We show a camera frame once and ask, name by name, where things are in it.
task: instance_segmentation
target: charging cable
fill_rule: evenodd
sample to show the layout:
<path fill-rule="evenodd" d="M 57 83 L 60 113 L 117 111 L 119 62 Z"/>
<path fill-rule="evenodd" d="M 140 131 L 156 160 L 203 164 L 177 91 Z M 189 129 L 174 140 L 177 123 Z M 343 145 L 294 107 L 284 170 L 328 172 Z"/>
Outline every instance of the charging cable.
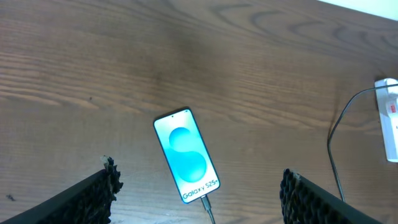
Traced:
<path fill-rule="evenodd" d="M 203 203 L 203 206 L 204 206 L 206 212 L 209 213 L 211 223 L 216 224 L 216 222 L 214 221 L 213 213 L 211 212 L 211 205 L 210 205 L 209 198 L 207 197 L 207 195 L 204 195 L 200 199 L 201 199 L 201 202 Z"/>
<path fill-rule="evenodd" d="M 330 131 L 330 134 L 329 134 L 329 136 L 328 136 L 328 142 L 327 142 L 327 145 L 328 145 L 328 154 L 329 154 L 331 169 L 332 169 L 332 171 L 333 171 L 333 174 L 335 175 L 335 180 L 336 180 L 337 188 L 338 188 L 338 191 L 339 191 L 339 193 L 340 193 L 341 200 L 344 201 L 344 202 L 346 202 L 346 199 L 344 198 L 343 189 L 341 188 L 341 183 L 340 183 L 340 179 L 338 178 L 337 169 L 336 169 L 335 162 L 334 162 L 334 160 L 333 160 L 333 156 L 331 156 L 331 146 L 330 146 L 330 143 L 331 143 L 331 139 L 332 139 L 332 137 L 333 137 L 333 134 L 335 133 L 336 128 L 337 128 L 338 124 L 340 123 L 341 119 L 343 119 L 344 114 L 347 112 L 348 107 L 352 104 L 353 100 L 354 100 L 357 96 L 361 95 L 362 93 L 369 92 L 369 91 L 379 90 L 379 89 L 382 89 L 382 88 L 389 88 L 389 87 L 394 87 L 394 86 L 398 86 L 398 84 L 392 84 L 392 85 L 385 85 L 385 86 L 379 86 L 379 87 L 369 88 L 369 89 L 367 89 L 367 90 L 362 90 L 362 91 L 360 91 L 359 93 L 355 94 L 353 97 L 351 97 L 351 99 L 349 100 L 349 102 L 346 104 L 346 106 L 344 107 L 344 109 L 343 109 L 343 111 L 341 112 L 340 116 L 338 117 L 338 119 L 337 119 L 335 125 L 333 126 L 333 129 Z M 397 106 L 397 102 L 398 102 L 398 101 L 397 101 L 396 98 L 394 98 L 393 101 L 388 101 L 387 104 L 386 104 L 387 112 L 389 111 L 389 108 L 391 108 L 391 106 L 394 106 L 394 111 L 395 111 L 395 110 L 396 110 L 396 106 Z"/>

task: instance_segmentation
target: white power adapter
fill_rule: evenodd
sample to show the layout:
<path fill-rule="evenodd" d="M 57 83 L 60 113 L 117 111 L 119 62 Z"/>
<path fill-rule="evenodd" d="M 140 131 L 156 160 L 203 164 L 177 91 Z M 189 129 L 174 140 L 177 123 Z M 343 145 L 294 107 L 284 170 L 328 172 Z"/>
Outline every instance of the white power adapter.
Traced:
<path fill-rule="evenodd" d="M 375 87 L 398 84 L 393 78 L 376 81 Z M 376 90 L 387 160 L 398 162 L 398 86 Z"/>

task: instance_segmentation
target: smartphone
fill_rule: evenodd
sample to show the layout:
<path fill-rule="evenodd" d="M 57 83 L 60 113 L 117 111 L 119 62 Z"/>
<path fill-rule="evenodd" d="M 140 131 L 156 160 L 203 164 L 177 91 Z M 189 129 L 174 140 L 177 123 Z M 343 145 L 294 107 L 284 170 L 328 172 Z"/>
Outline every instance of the smartphone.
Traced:
<path fill-rule="evenodd" d="M 216 169 L 189 107 L 159 116 L 154 128 L 184 203 L 220 187 Z"/>

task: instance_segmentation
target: wooden table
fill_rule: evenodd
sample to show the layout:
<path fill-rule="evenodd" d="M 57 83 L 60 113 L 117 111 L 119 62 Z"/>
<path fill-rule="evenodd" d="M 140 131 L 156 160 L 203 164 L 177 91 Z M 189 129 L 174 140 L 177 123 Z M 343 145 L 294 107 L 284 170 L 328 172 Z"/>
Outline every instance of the wooden table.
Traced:
<path fill-rule="evenodd" d="M 0 221 L 106 154 L 124 182 L 113 223 L 209 223 L 200 201 L 181 202 L 152 128 L 187 105 L 222 182 L 216 221 L 282 223 L 285 168 L 338 196 L 328 130 L 384 77 L 398 77 L 398 22 L 314 0 L 3 0 Z M 397 223 L 374 93 L 353 103 L 332 148 L 347 202 Z"/>

